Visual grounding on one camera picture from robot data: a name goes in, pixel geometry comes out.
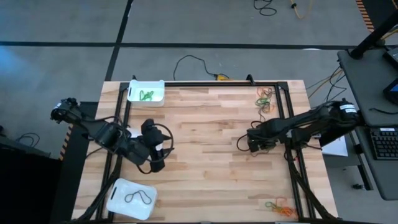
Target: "white container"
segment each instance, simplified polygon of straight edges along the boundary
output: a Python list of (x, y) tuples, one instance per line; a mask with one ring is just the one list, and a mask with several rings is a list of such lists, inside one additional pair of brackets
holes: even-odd
[(156, 198), (156, 188), (119, 178), (113, 185), (106, 209), (139, 220), (147, 220), (154, 210)]
[(140, 82), (131, 80), (127, 99), (133, 103), (133, 106), (163, 106), (164, 81)]

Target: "gray carpet floor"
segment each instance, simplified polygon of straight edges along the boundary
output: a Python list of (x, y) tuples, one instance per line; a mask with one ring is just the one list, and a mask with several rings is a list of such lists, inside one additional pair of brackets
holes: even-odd
[[(0, 0), (0, 41), (114, 42), (127, 0)], [(301, 11), (308, 1), (297, 1)], [(135, 0), (123, 42), (234, 43), (283, 45), (356, 45), (368, 35), (355, 0), (315, 1), (305, 20), (297, 20), (289, 1), (274, 1), (272, 17), (260, 16), (246, 0)], [(56, 158), (67, 130), (51, 121), (60, 99), (98, 101), (112, 47), (0, 46), (0, 124), (17, 138), (41, 136), (37, 147)], [(307, 86), (337, 68), (335, 50), (137, 49), (121, 48), (112, 80), (172, 80), (177, 60), (203, 58), (209, 71), (233, 79), (301, 79)], [(203, 65), (185, 59), (177, 80), (211, 80)], [(348, 88), (339, 98), (354, 102)], [(330, 86), (310, 98), (325, 100)], [(363, 222), (396, 223), (398, 202), (386, 202), (377, 189), (353, 190), (361, 182), (355, 167), (328, 168), (340, 217)]]

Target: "wooden table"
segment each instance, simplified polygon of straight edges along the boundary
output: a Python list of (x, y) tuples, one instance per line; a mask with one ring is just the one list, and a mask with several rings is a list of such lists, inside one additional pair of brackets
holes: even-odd
[[(287, 81), (294, 113), (310, 109), (304, 82)], [(105, 82), (99, 100), (97, 118), (112, 116), (116, 107), (119, 82)], [(147, 118), (168, 126), (174, 134), (175, 150), (165, 160), (165, 168), (156, 174), (141, 174), (136, 166), (123, 160), (121, 177), (158, 191), (150, 222), (265, 222), (292, 221), (265, 206), (277, 197), (286, 197), (285, 206), (294, 208), (292, 184), (284, 146), (278, 145), (268, 154), (256, 157), (236, 148), (238, 137), (259, 119), (254, 104), (257, 87), (166, 87), (165, 105), (161, 108), (135, 108), (132, 105), (129, 125), (139, 128)], [(275, 96), (272, 104), (276, 105)], [(278, 110), (264, 115), (279, 117)], [(311, 140), (310, 145), (319, 147)], [(247, 148), (246, 138), (239, 144)], [(88, 152), (98, 148), (91, 143)], [(337, 216), (322, 152), (303, 150), (308, 179), (315, 195)], [(76, 198), (73, 217), (79, 217), (100, 190), (106, 151), (87, 158)], [(149, 170), (149, 165), (142, 166)], [(308, 216), (303, 192), (303, 209)], [(123, 215), (114, 221), (136, 222)]]

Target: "keyboard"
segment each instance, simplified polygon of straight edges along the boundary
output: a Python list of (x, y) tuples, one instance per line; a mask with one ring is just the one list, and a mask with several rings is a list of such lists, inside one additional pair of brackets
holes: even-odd
[(373, 128), (370, 132), (374, 159), (398, 160), (398, 129)]

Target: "orange striped edge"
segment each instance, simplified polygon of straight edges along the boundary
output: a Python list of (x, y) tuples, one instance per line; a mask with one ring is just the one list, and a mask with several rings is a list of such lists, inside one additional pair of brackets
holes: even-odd
[(68, 127), (67, 135), (65, 136), (65, 139), (63, 140), (63, 144), (62, 144), (62, 148), (61, 148), (61, 152), (60, 152), (60, 157), (58, 158), (61, 161), (63, 161), (63, 157), (65, 155), (65, 151), (67, 150), (68, 142), (69, 142), (69, 139), (70, 139), (70, 134), (72, 133), (72, 128), (73, 128), (73, 124), (70, 124), (69, 127)]
[(355, 0), (356, 4), (358, 5), (358, 9), (361, 12), (363, 21), (365, 22), (366, 28), (368, 28), (368, 31), (373, 32), (374, 31), (374, 26), (372, 21), (369, 18), (368, 12), (365, 9), (365, 6), (362, 2), (362, 0)]

